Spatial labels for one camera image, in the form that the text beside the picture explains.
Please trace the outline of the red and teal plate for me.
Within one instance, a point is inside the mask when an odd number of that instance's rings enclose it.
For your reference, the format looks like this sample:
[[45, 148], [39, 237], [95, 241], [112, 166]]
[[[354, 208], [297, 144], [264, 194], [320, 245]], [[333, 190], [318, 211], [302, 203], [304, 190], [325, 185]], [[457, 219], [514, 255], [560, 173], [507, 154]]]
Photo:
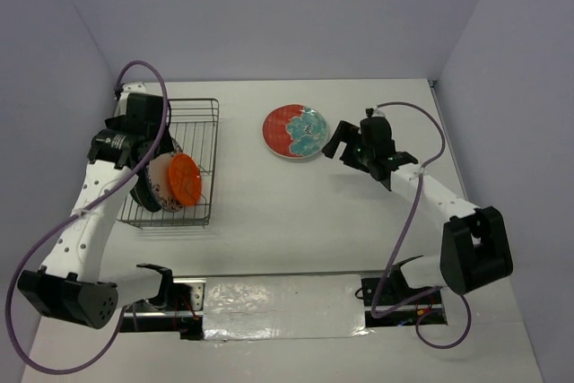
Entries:
[[262, 136], [265, 146], [274, 155], [301, 161], [321, 152], [329, 139], [330, 127], [316, 109], [288, 104], [265, 117]]

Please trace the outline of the blue floral white plate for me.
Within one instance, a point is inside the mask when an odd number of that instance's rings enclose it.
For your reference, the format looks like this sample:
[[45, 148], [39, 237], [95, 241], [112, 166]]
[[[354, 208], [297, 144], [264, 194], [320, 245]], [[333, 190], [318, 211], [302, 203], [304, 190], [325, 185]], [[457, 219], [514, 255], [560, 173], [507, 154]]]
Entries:
[[182, 152], [179, 143], [171, 139], [173, 150], [158, 155], [151, 160], [144, 172], [144, 189], [147, 193], [142, 205], [151, 213], [164, 211], [177, 213], [183, 209], [183, 205], [178, 201], [171, 191], [169, 183], [169, 167], [173, 158]]

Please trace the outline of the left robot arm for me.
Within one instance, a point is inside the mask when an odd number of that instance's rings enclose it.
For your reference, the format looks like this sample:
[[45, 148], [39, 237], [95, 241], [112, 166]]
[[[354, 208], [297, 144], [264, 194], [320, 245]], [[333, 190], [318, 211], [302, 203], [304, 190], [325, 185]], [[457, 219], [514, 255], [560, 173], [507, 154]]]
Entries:
[[72, 222], [57, 229], [57, 243], [39, 269], [23, 271], [17, 281], [41, 316], [101, 329], [116, 309], [134, 302], [163, 310], [175, 301], [173, 274], [160, 265], [139, 264], [111, 281], [100, 277], [120, 207], [142, 183], [150, 160], [173, 148], [168, 110], [161, 96], [125, 92], [117, 115], [91, 139]]

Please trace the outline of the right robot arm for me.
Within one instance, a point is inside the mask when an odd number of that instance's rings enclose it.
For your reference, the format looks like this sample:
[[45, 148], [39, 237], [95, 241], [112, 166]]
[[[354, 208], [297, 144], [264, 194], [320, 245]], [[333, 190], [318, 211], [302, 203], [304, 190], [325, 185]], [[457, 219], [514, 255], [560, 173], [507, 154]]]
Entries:
[[[442, 288], [464, 296], [513, 273], [501, 212], [465, 200], [429, 175], [426, 164], [409, 152], [399, 152], [385, 118], [364, 118], [359, 125], [340, 121], [322, 153], [333, 158], [341, 144], [345, 146], [340, 157], [344, 165], [370, 174], [411, 205], [371, 301], [374, 318], [385, 315], [378, 304], [387, 285], [391, 285], [392, 297], [406, 305]], [[438, 229], [439, 253], [398, 261], [398, 252], [418, 213]]]

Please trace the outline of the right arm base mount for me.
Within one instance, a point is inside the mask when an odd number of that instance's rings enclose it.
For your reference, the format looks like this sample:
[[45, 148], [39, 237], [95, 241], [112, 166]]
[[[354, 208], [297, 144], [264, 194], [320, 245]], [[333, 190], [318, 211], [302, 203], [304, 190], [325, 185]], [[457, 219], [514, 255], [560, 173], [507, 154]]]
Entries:
[[[384, 316], [374, 318], [370, 308], [375, 298], [376, 288], [380, 281], [379, 277], [362, 277], [361, 286], [355, 291], [354, 296], [361, 301], [364, 308], [365, 326], [367, 328], [414, 326], [421, 316], [430, 314], [422, 321], [423, 325], [446, 325], [447, 318], [443, 309], [443, 300], [440, 292], [434, 292], [416, 300], [411, 300], [400, 309]], [[385, 311], [398, 302], [425, 292], [430, 286], [412, 289], [400, 274], [391, 274], [383, 287], [378, 299], [377, 311]]]

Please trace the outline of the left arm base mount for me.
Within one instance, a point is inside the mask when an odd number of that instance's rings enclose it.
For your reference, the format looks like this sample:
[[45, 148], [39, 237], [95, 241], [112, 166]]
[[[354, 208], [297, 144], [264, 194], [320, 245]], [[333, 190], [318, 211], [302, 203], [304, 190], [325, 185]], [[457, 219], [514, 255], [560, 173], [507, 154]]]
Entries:
[[181, 340], [204, 339], [203, 317], [205, 278], [177, 277], [162, 307], [148, 300], [130, 305], [124, 313], [120, 332], [124, 334], [171, 333]]

